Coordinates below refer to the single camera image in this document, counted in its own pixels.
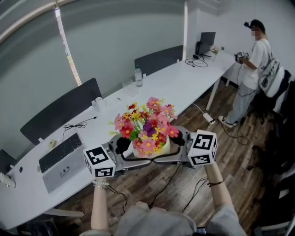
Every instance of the long white table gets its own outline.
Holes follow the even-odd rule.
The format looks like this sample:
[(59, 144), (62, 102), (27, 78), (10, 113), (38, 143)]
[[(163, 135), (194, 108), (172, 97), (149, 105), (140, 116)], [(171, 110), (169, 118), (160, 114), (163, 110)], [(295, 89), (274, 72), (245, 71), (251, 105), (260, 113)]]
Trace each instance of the long white table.
[[(73, 128), (66, 132), (65, 138), (78, 133), (87, 147), (95, 147), (111, 139), (108, 121), (113, 121), (118, 113), (126, 111), (126, 106), (136, 101), (139, 105), (145, 104), (149, 97), (165, 98), (165, 103), (173, 104), (176, 114), (180, 114), (196, 99), (198, 99), (213, 84), (213, 91), (207, 109), (209, 109), (220, 77), (234, 64), (233, 56), (220, 52), (213, 62), (207, 59), (208, 67), (199, 68), (185, 64), (184, 61), (173, 64), (152, 75), (143, 81), (139, 94), (129, 97), (123, 89), (104, 99), (105, 109), (97, 112), (92, 106), (67, 124), (77, 124), (86, 119), (97, 116), (97, 119), (88, 121), (85, 129)], [(37, 171), (38, 160), (46, 153), (48, 143), (52, 139), (61, 140), (64, 128), (60, 127), (25, 155), (12, 170), (12, 179), (16, 188), (7, 188), (0, 185), (0, 227), (9, 230), (43, 214), (54, 212), (56, 205), (68, 199), (85, 188), (92, 181), (89, 170), (75, 175), (70, 181), (48, 194), (41, 172)]]

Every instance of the water bottle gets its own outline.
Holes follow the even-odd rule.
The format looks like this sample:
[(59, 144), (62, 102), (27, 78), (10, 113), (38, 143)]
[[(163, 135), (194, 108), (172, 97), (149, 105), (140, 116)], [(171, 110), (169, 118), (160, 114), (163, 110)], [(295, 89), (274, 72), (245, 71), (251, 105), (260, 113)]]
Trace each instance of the water bottle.
[(134, 74), (135, 74), (135, 84), (138, 87), (141, 87), (142, 86), (142, 71), (139, 68), (139, 66), (135, 66), (135, 73)]

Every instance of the power strip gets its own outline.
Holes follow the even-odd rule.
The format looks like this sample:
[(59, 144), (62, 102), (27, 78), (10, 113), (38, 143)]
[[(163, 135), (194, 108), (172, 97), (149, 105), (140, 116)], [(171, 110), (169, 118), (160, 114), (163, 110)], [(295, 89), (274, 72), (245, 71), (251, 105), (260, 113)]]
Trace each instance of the power strip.
[(208, 114), (208, 113), (204, 113), (203, 117), (206, 119), (206, 121), (209, 122), (209, 124), (214, 124), (215, 121), (213, 120), (213, 118)]

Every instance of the sneaker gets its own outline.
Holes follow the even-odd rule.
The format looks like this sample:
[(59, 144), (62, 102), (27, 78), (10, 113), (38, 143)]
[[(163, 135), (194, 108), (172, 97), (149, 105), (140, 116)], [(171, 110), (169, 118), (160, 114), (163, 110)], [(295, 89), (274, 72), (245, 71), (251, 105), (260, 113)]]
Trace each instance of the sneaker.
[(232, 128), (232, 126), (234, 125), (234, 124), (229, 124), (229, 123), (225, 122), (225, 117), (224, 116), (218, 116), (218, 120), (222, 124), (224, 124), (226, 127), (229, 127), (229, 128)]

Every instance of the black keyboard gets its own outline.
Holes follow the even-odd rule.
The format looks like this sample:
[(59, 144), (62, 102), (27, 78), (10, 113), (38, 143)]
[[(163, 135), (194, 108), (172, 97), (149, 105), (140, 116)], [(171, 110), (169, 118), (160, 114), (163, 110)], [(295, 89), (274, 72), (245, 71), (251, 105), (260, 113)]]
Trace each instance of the black keyboard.
[(41, 172), (47, 171), (81, 145), (81, 140), (78, 134), (75, 133), (39, 160)]

